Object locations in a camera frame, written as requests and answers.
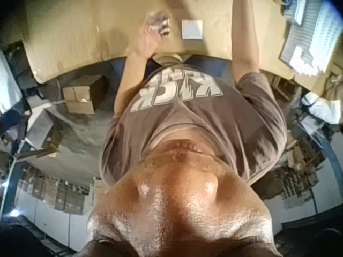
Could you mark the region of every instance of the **small object in hand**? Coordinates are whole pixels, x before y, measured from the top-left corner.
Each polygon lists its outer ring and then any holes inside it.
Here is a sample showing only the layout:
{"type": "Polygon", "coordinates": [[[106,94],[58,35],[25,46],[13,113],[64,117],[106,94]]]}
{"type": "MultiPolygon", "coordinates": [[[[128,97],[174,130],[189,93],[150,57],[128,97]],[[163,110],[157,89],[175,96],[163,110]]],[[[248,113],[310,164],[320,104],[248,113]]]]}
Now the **small object in hand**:
{"type": "Polygon", "coordinates": [[[150,31],[158,32],[161,36],[170,36],[170,19],[164,11],[150,14],[147,25],[150,31]]]}
{"type": "Polygon", "coordinates": [[[203,39],[202,20],[182,20],[183,39],[203,39]]]}

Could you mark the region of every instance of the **light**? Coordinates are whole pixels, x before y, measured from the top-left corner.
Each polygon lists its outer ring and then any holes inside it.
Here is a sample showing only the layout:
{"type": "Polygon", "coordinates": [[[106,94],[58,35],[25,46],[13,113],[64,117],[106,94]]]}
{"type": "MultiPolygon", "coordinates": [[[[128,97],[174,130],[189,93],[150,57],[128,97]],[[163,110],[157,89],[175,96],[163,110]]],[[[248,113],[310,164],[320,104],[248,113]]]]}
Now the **light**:
{"type": "Polygon", "coordinates": [[[18,217],[20,215],[20,212],[16,209],[14,209],[13,211],[11,211],[10,215],[12,217],[18,217]]]}
{"type": "Polygon", "coordinates": [[[2,183],[2,186],[3,186],[3,187],[8,187],[8,186],[9,186],[9,182],[6,181],[6,182],[2,183]]]}

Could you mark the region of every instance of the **nose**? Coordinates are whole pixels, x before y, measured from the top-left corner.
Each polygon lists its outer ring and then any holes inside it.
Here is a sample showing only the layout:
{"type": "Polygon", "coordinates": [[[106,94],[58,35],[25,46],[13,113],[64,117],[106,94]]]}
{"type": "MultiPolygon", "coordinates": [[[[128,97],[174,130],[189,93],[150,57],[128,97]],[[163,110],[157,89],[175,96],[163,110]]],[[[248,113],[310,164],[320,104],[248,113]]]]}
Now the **nose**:
{"type": "Polygon", "coordinates": [[[141,197],[162,194],[168,201],[179,205],[197,202],[206,205],[215,200],[218,188],[217,177],[207,171],[181,164],[170,164],[155,172],[149,180],[140,182],[141,197]]]}

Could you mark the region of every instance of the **hand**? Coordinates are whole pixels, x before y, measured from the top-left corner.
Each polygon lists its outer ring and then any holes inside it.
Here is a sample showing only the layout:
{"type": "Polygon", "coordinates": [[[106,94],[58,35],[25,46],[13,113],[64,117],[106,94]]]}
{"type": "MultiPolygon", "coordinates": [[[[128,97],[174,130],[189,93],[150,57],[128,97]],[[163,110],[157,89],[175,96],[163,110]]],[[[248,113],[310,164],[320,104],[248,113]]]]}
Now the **hand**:
{"type": "Polygon", "coordinates": [[[129,53],[148,60],[156,51],[162,37],[170,34],[169,17],[162,11],[150,14],[138,31],[129,53]]]}

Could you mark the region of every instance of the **sleeve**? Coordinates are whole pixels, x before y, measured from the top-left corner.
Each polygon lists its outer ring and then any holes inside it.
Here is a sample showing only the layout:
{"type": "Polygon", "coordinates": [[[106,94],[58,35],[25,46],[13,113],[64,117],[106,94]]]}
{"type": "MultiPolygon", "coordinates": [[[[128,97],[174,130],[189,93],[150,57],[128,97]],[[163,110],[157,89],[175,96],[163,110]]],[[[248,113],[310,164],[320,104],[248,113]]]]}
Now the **sleeve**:
{"type": "Polygon", "coordinates": [[[100,162],[99,162],[99,171],[100,171],[100,177],[102,181],[107,186],[112,186],[114,184],[114,178],[113,178],[113,171],[109,167],[109,156],[112,151],[112,148],[114,146],[114,134],[117,128],[117,124],[119,121],[120,116],[113,116],[113,119],[111,120],[108,132],[106,134],[105,142],[103,144],[101,154],[100,154],[100,162]]]}
{"type": "Polygon", "coordinates": [[[253,152],[248,162],[264,163],[263,167],[256,165],[257,169],[251,171],[248,180],[251,185],[272,169],[279,160],[287,142],[287,126],[284,114],[263,74],[251,72],[244,75],[238,83],[238,89],[252,105],[265,127],[259,137],[253,139],[253,145],[256,145],[258,152],[251,149],[246,151],[253,152]]]}

